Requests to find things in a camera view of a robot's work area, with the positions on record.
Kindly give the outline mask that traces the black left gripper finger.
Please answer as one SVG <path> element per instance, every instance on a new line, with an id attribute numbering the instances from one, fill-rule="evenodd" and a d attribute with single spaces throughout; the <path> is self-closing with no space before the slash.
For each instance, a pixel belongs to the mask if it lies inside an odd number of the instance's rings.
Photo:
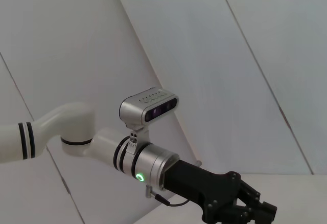
<path id="1" fill-rule="evenodd" d="M 277 212 L 277 207 L 267 202 L 260 202 L 261 194 L 245 183 L 240 177 L 240 182 L 237 199 L 241 200 L 245 205 L 252 202 L 258 202 L 258 206 L 254 209 L 256 220 L 274 220 Z"/>

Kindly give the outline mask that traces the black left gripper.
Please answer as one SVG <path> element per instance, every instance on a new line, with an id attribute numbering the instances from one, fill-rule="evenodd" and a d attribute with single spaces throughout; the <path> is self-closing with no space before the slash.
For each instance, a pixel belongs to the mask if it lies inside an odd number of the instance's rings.
<path id="1" fill-rule="evenodd" d="M 239 177 L 233 171 L 215 174 L 179 160 L 164 173 L 163 187 L 197 204 L 204 223 L 258 223 L 254 214 L 258 202 L 235 204 Z"/>

